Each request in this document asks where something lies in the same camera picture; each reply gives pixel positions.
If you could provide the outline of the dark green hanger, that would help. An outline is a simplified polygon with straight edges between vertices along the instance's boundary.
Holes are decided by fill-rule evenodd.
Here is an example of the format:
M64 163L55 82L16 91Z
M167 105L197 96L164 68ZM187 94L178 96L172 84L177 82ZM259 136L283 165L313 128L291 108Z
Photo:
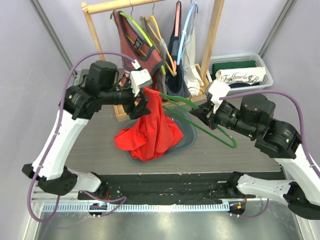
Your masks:
M160 93L160 96L163 97L165 100L167 100L169 103L173 104L175 107L181 109L184 113L193 115L194 117L198 118L202 123L204 123L209 129L211 129L209 121L207 120L207 117L202 112L201 108L197 106L194 102L192 102L188 98L184 98L182 96L170 96L164 93ZM172 108L169 108L166 105L162 105L162 107L166 110L172 113L173 115L181 118L182 120L186 121L196 129L202 131L203 133L209 135L210 137L214 138L215 140L219 141L220 143L226 145L227 147L231 149L236 149L238 147L237 141L228 134L225 130L223 130L221 127L217 127L216 129L220 131L224 136L226 136L231 143L226 142L225 140L221 139L220 137L214 135L210 131L206 130L205 128L201 127L200 125L193 122L190 118L183 116L182 113L178 113L177 111L173 110Z

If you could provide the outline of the green folded cloth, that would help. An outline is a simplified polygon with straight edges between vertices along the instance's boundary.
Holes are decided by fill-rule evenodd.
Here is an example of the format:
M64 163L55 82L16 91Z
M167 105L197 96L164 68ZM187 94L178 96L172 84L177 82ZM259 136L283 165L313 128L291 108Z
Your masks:
M256 62L254 60L220 62L220 63L214 63L212 65L212 74L215 76L218 70L254 68L254 67L256 67Z

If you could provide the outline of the light blue hanger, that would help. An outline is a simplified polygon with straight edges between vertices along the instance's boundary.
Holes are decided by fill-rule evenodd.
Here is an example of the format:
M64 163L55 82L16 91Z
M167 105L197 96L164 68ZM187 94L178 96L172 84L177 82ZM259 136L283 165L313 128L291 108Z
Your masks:
M184 52L184 49L186 48L185 45L194 30L198 11L199 11L198 3L197 2L191 3L188 14L184 22L183 29L181 31L181 39L179 42L178 53L177 53L177 62L176 62L177 65L181 63L183 52Z

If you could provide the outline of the grey tank top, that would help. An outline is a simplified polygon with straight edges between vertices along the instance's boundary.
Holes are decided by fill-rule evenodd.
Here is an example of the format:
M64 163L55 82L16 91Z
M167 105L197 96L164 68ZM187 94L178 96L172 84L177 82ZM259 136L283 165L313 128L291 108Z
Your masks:
M144 26L141 24L140 22L140 19L141 17L139 16L139 23L140 23L140 26L141 28L143 29L143 31L146 33L147 35L147 31L145 30ZM157 80L157 83L156 83L156 87L155 89L163 94L167 94L168 93L168 90L167 90L167 85L166 85L166 66L164 64L164 61L162 59L162 57L160 56L160 59L161 59L161 63L162 65L160 66L160 69L158 71L158 73L156 74L156 80Z

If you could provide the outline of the white printed folded cloth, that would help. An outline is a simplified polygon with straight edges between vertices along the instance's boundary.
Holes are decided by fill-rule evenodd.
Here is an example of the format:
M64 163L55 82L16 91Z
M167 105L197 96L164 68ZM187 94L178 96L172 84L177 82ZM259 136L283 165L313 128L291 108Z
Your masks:
M266 68L263 67L247 67L247 68L231 68L220 69L215 73L216 80L227 85L260 84L266 75Z

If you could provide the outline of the navy tank top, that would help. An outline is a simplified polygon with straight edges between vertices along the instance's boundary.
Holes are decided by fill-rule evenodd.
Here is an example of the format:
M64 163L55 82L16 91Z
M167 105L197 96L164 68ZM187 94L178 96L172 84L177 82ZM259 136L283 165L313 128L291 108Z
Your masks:
M173 70L175 71L175 75L173 75L169 70L166 70L165 84L167 94L169 96L188 98L190 93L184 80L183 66L181 63L178 64L178 51L182 35L181 13L182 4L178 0L176 2L173 30L167 46L169 55L173 61Z

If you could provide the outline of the pink hanger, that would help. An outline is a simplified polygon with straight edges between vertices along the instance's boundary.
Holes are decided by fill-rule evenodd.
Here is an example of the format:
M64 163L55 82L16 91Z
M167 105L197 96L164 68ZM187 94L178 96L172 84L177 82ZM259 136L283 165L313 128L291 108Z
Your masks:
M178 0L176 3L176 12L175 12L175 25L174 25L174 42L173 42L173 53L174 57L174 67L177 68L177 59L178 59L178 49L179 49L179 35L180 35L180 17L181 17L181 2Z

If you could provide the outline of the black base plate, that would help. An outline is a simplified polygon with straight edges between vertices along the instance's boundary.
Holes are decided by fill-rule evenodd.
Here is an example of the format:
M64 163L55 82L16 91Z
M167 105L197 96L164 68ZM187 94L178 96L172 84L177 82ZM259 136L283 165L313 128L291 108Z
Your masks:
M104 200L125 196L127 205L205 205L254 198L232 189L227 183L231 178L231 172L105 174L102 189L92 195Z

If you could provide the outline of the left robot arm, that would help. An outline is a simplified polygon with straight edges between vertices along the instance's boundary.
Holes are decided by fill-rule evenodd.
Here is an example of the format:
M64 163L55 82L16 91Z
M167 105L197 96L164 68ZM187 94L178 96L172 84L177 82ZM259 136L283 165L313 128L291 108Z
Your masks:
M57 112L54 127L37 159L22 167L22 172L46 193L65 196L71 191L88 192L100 200L107 195L107 183L94 173L66 167L67 157L81 131L103 105L122 105L130 119L151 113L144 87L152 83L149 71L137 61L120 85L117 66L98 60L90 65L82 83L66 89L64 103Z

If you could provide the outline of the white tank top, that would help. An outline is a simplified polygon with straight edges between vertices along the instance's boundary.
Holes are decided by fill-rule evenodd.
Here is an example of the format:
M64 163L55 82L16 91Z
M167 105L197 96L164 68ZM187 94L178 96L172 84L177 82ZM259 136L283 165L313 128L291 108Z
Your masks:
M185 49L182 54L181 62L183 66L184 73L184 81L187 85L187 90L189 94L193 96L197 96L201 87L204 86L204 83L196 69L196 35L195 35L195 27L186 42Z

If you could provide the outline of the navy folded cloth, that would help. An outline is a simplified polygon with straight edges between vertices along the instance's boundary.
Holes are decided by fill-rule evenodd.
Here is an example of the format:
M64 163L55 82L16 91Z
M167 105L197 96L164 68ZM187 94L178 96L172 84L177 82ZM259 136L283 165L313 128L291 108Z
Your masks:
M230 86L231 89L235 89L235 88L246 88L246 87L255 87L255 86L259 86L260 83L259 82L234 82L231 84L228 84Z

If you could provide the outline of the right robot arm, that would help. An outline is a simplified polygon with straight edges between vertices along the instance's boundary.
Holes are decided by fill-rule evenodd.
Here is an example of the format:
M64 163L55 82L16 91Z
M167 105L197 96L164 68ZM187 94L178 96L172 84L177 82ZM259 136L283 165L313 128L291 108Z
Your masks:
M233 198L253 195L276 201L294 214L307 219L320 218L320 168L304 145L302 130L274 118L276 104L261 91L241 94L240 107L227 100L215 110L207 102L189 112L211 130L222 126L248 137L255 148L283 167L291 180L266 180L234 171L225 183Z

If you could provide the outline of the grey plastic basin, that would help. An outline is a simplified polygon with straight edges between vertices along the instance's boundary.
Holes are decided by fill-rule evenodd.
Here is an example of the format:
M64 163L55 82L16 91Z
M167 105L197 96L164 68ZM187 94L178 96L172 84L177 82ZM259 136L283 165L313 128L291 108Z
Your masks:
M125 151L125 156L131 162L137 165L149 165L151 162L159 162L163 159L167 159L169 157L177 155L179 152L182 152L185 149L191 147L196 142L197 131L193 125L187 122L187 120L191 120L191 118L188 116L186 111L177 106L169 107L168 109L164 110L164 115L169 117L178 126L183 134L183 138L179 141L178 144L168 149L163 156L146 162L141 161L139 158L133 158L129 151Z

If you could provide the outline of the white plastic basket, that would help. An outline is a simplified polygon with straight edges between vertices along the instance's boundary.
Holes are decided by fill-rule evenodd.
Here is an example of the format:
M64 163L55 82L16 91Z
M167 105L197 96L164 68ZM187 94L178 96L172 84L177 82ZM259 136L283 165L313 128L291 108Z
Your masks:
M209 73L211 74L212 80L214 79L214 67L217 64L226 64L229 62L237 62L237 63L247 63L247 62L255 62L256 67L264 67L265 75L263 76L263 80L258 83L253 84L242 84L241 86L232 87L229 91L229 95L245 93L250 91L262 90L264 88L271 87L274 83L274 80L268 70L265 62L257 53L237 53L237 54L229 54L229 55L219 55L212 56L209 62Z

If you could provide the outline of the yellow wooden hanger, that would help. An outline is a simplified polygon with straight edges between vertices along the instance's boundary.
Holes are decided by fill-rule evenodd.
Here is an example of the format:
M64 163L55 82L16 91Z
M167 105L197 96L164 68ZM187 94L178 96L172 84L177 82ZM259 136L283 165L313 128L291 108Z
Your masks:
M151 40L152 44L155 45L157 52L163 59L167 71L175 77L177 74L176 65L169 53L167 44L161 34L158 22L154 16L154 11L152 12L152 15L150 15L149 17L141 15L140 23L146 30L146 34Z

